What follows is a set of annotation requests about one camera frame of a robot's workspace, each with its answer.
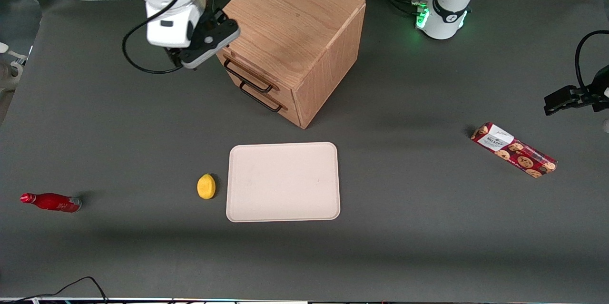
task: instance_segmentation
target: red cookie box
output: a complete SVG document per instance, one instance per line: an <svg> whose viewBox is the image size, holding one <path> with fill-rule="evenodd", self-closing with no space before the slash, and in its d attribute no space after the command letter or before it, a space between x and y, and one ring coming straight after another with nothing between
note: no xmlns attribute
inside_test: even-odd
<svg viewBox="0 0 609 304"><path fill-rule="evenodd" d="M539 178L556 169L555 159L515 139L513 135L491 122L476 130L471 139L533 178Z"/></svg>

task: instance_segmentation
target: gray table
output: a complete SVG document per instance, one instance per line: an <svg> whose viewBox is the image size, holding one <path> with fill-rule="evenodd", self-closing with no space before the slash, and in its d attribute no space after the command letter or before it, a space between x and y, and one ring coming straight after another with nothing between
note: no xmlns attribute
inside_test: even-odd
<svg viewBox="0 0 609 304"><path fill-rule="evenodd" d="M0 293L95 276L112 297L609 301L609 113L543 114L575 83L577 42L607 29L602 0L474 0L450 41L368 0L356 65L307 130L243 96L215 60L167 76L120 53L141 2L43 3L0 131ZM609 40L583 50L587 78ZM143 31L129 49L167 66ZM472 143L493 121L559 161L537 180ZM341 215L226 219L237 144L331 141ZM197 197L204 173L214 200ZM21 204L80 194L74 215ZM89 284L67 295L96 295Z"/></svg>

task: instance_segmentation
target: drawer handle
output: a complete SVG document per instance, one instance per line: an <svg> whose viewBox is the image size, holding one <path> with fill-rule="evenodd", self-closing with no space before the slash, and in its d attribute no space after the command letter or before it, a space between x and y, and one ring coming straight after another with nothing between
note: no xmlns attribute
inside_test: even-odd
<svg viewBox="0 0 609 304"><path fill-rule="evenodd" d="M241 82L241 85L239 85L239 89L241 89L241 91L243 91L244 94L250 96L251 98L253 98L253 100L255 100L256 102L262 104L266 109L269 109L270 111L277 113L278 111L281 110L281 104L278 104L278 106L273 109L272 107L269 107L266 103L264 103L263 101L259 100L258 98L256 98L256 96L254 96L253 94L250 94L250 92L247 92L244 88L243 85L245 85L245 81Z"/></svg>
<svg viewBox="0 0 609 304"><path fill-rule="evenodd" d="M243 83L249 85L251 88L255 89L257 92L261 92L261 93L265 94L265 93L269 92L273 88L272 85L268 85L268 87L266 89L263 89L263 88L257 86L256 84L250 82L249 80L246 80L243 76L241 76L240 74L235 72L235 70L232 70L231 68L229 68L228 67L229 63L230 63L230 59L226 59L226 61L224 61L224 68L228 72L231 72L231 74L233 74L233 76L237 77L240 81L242 81Z"/></svg>

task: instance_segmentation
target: wooden drawer unit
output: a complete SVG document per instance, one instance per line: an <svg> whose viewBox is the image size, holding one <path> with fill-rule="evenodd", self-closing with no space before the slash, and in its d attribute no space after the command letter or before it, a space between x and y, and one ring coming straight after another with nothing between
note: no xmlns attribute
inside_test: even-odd
<svg viewBox="0 0 609 304"><path fill-rule="evenodd" d="M357 59L364 10L364 0L231 0L241 36L217 56L244 94L306 128Z"/></svg>

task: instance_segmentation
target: red bottle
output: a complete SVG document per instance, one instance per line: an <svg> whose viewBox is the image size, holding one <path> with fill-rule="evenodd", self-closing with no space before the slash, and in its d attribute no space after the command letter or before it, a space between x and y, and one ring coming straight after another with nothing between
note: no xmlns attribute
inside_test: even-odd
<svg viewBox="0 0 609 304"><path fill-rule="evenodd" d="M44 210L74 213L80 209L82 202L78 197L62 196L60 194L22 194L23 203L31 203Z"/></svg>

